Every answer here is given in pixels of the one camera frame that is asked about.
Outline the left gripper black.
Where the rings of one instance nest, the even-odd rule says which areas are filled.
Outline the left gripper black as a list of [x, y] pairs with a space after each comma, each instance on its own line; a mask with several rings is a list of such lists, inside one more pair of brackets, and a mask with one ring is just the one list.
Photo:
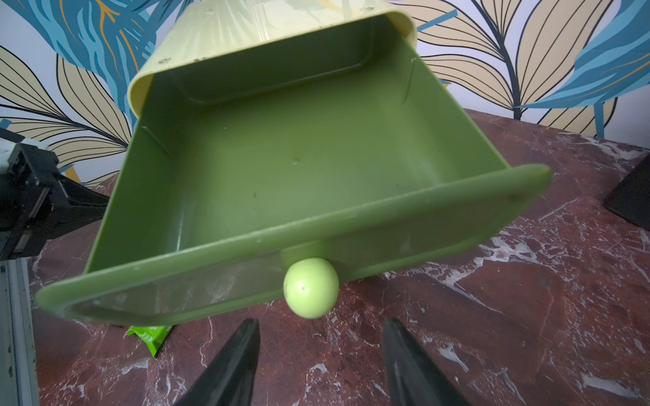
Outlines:
[[[38, 255], [45, 243], [103, 219], [109, 197], [60, 175], [39, 142], [1, 130], [1, 259]], [[55, 206], [59, 185], [67, 203]]]

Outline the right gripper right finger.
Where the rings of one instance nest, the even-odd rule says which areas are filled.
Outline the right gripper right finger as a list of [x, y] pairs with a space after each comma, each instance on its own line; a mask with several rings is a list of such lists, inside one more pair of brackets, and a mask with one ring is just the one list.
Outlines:
[[384, 323], [383, 352], [392, 405], [469, 404], [395, 318]]

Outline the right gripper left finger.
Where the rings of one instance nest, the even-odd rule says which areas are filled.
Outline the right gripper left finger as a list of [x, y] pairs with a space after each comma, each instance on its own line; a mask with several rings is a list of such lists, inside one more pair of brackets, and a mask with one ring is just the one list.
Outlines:
[[260, 342], [259, 322], [245, 319], [175, 405], [251, 405]]

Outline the green cookie packet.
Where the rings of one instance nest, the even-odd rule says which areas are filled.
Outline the green cookie packet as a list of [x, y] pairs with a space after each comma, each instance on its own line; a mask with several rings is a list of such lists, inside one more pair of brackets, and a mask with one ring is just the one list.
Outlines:
[[140, 338], [152, 357], [155, 358], [172, 328], [172, 326], [132, 326], [128, 329], [126, 336], [135, 335]]

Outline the green drawer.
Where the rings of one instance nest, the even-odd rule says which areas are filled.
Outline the green drawer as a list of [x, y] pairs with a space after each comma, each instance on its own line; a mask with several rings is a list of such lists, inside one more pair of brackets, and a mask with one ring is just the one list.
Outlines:
[[386, 16], [173, 66], [146, 87], [86, 270], [44, 311], [169, 326], [468, 250], [548, 188], [512, 167]]

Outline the light green drawer cabinet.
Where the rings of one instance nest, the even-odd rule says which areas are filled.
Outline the light green drawer cabinet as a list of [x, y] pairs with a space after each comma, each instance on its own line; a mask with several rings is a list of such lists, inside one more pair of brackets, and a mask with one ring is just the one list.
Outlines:
[[165, 75], [211, 103], [354, 69], [382, 23], [416, 47], [411, 16], [387, 1], [196, 1], [130, 82], [130, 108], [142, 116]]

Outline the yellow black toolbox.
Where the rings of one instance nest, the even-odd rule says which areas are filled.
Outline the yellow black toolbox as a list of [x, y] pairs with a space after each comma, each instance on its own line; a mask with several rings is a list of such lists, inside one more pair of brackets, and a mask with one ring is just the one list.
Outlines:
[[645, 230], [650, 229], [650, 156], [636, 167], [604, 198], [604, 207]]

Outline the aluminium front rail frame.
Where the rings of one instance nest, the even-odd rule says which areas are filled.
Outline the aluminium front rail frame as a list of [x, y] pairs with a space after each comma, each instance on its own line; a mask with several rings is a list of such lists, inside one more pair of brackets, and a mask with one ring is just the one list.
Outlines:
[[1, 263], [1, 404], [38, 405], [27, 259]]

